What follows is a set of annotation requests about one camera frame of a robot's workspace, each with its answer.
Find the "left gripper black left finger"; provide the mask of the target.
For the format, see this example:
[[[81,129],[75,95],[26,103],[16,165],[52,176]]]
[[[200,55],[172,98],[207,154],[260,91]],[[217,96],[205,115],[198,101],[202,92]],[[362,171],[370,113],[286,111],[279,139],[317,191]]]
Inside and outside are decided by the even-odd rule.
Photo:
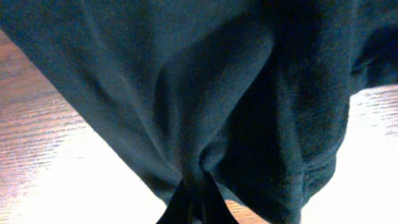
[[[192,224],[193,202],[181,180],[169,205],[156,224]]]

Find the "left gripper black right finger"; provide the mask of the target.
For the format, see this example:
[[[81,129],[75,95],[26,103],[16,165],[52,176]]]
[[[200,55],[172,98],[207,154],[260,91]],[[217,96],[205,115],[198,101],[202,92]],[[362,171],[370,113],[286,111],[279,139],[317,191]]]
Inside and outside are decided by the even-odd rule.
[[[238,224],[229,211],[211,174],[205,174],[201,217],[205,224]]]

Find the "dark green t-shirt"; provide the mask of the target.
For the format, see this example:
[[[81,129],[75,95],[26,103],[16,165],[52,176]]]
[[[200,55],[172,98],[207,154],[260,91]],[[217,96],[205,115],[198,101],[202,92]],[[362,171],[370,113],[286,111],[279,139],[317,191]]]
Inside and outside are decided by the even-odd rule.
[[[397,83],[397,2],[2,1],[1,29],[168,206],[298,223],[357,92]]]

